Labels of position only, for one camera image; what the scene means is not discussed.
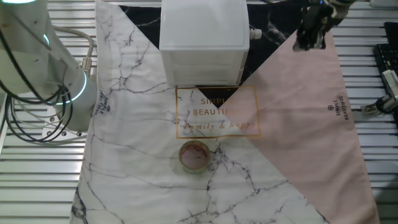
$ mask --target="white cable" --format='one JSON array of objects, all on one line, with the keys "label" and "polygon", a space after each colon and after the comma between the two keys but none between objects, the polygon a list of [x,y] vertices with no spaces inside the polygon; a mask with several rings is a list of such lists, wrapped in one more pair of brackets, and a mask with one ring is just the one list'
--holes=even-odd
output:
[{"label": "white cable", "polygon": [[46,125],[44,125],[44,126],[38,126],[38,125],[34,125],[34,124],[32,124],[32,123],[27,123],[27,122],[25,122],[25,121],[22,121],[22,120],[20,120],[19,118],[18,118],[18,115],[15,113],[15,111],[14,111],[14,107],[15,107],[15,105],[14,105],[14,100],[13,101],[11,101],[11,113],[16,117],[16,119],[19,121],[19,122],[21,122],[21,123],[24,123],[24,124],[28,124],[28,125],[30,125],[30,126],[33,126],[33,127],[36,127],[36,128],[44,128],[44,127],[47,127],[47,126],[55,126],[55,127],[57,127],[56,125],[54,125],[55,123],[58,123],[58,122],[62,122],[63,121],[63,119],[66,117],[66,115],[67,115],[67,113],[65,113],[63,116],[62,116],[62,118],[60,118],[59,119],[59,121],[54,121],[54,122],[47,122],[47,121],[45,121],[45,120],[43,120],[42,118],[51,118],[51,117],[53,117],[53,116],[56,116],[56,115],[58,115],[59,113],[57,113],[57,114],[55,114],[55,115],[53,115],[53,116],[46,116],[46,117],[44,117],[44,116],[39,116],[39,115],[36,115],[36,114],[33,114],[32,112],[30,112],[25,106],[23,106],[23,105],[20,105],[21,106],[21,108],[25,111],[25,112],[27,112],[27,113],[29,113],[30,115],[32,115],[32,116],[34,116],[35,118],[37,118],[39,121],[42,121],[43,123],[45,123]]},{"label": "white cable", "polygon": [[56,31],[66,32],[66,33],[69,33],[69,34],[75,34],[75,35],[78,35],[80,37],[83,37],[83,38],[87,39],[89,46],[88,46],[88,51],[87,51],[87,56],[86,57],[91,58],[91,56],[93,55],[94,41],[88,34],[83,33],[81,31],[78,31],[78,30],[69,29],[69,28],[66,28],[66,27],[59,27],[59,26],[52,26],[52,27]]},{"label": "white cable", "polygon": [[[30,126],[33,126],[33,127],[38,127],[39,129],[42,129],[42,128],[46,127],[46,126],[55,126],[55,127],[57,127],[57,125],[54,125],[54,124],[55,124],[55,123],[58,123],[58,122],[61,122],[62,119],[66,116],[66,113],[65,113],[65,115],[63,115],[63,117],[61,118],[60,121],[54,121],[54,122],[51,122],[51,123],[49,123],[49,122],[47,122],[47,121],[44,121],[44,120],[42,120],[41,118],[38,118],[40,121],[43,121],[44,123],[46,123],[46,125],[44,125],[44,126],[37,126],[37,125],[34,125],[34,124],[32,124],[32,123],[27,123],[27,122],[25,122],[25,121],[21,121],[21,120],[18,118],[18,116],[16,115],[15,111],[14,111],[14,101],[11,101],[11,103],[12,103],[12,105],[11,105],[11,113],[16,117],[16,119],[17,119],[20,123],[27,124],[27,125],[30,125]],[[40,145],[40,146],[48,146],[48,145],[59,146],[59,145],[63,145],[63,144],[71,144],[71,143],[74,143],[74,142],[73,142],[74,140],[84,139],[84,138],[86,138],[86,137],[87,137],[87,135],[84,135],[84,136],[77,136],[77,137],[75,137],[75,138],[71,138],[71,139],[63,140],[63,141],[51,141],[51,142],[46,142],[46,143],[31,142],[31,144],[36,144],[36,145]]]}]

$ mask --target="metal slotted table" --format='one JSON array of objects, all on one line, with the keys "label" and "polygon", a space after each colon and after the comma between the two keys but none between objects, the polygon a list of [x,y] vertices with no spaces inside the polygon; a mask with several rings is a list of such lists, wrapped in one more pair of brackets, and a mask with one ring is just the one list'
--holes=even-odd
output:
[{"label": "metal slotted table", "polygon": [[[160,6],[160,1],[109,1],[127,6]],[[95,38],[95,2],[49,1],[53,25],[78,29]],[[374,61],[372,46],[387,42],[383,23],[398,22],[398,11],[372,8],[357,2],[338,28],[332,30],[349,101],[353,109],[374,103],[384,89]],[[87,52],[85,39],[59,33],[68,50],[81,60]],[[96,52],[93,54],[96,70]],[[46,106],[29,106],[47,114]],[[18,111],[25,121],[35,121]],[[398,223],[398,130],[392,115],[366,119],[353,112],[371,186],[382,224]],[[30,129],[41,135],[41,129]],[[0,223],[66,224],[78,183],[85,141],[61,147],[42,147],[19,140],[3,129],[0,143]]]}]

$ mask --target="marble pattern tablecloth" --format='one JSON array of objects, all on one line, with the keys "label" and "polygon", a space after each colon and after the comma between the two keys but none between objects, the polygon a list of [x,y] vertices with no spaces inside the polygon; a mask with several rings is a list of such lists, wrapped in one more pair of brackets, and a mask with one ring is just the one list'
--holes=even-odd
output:
[{"label": "marble pattern tablecloth", "polygon": [[119,6],[97,1],[96,22],[99,98],[71,223],[327,223],[246,138],[204,139],[208,170],[184,172],[175,129],[189,114],[176,118],[159,50]]}]

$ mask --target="white box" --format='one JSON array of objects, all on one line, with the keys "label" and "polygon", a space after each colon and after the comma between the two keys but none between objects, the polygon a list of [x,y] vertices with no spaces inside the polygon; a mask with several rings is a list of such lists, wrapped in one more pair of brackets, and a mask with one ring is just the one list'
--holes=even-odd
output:
[{"label": "white box", "polygon": [[249,51],[246,0],[163,0],[160,45],[169,85],[238,85]]}]

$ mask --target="small glass jar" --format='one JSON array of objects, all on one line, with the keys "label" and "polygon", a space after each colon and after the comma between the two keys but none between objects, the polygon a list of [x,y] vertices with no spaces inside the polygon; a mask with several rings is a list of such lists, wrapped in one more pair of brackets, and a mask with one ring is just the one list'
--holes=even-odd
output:
[{"label": "small glass jar", "polygon": [[200,174],[207,169],[210,151],[205,143],[192,140],[181,146],[178,157],[185,171]]}]

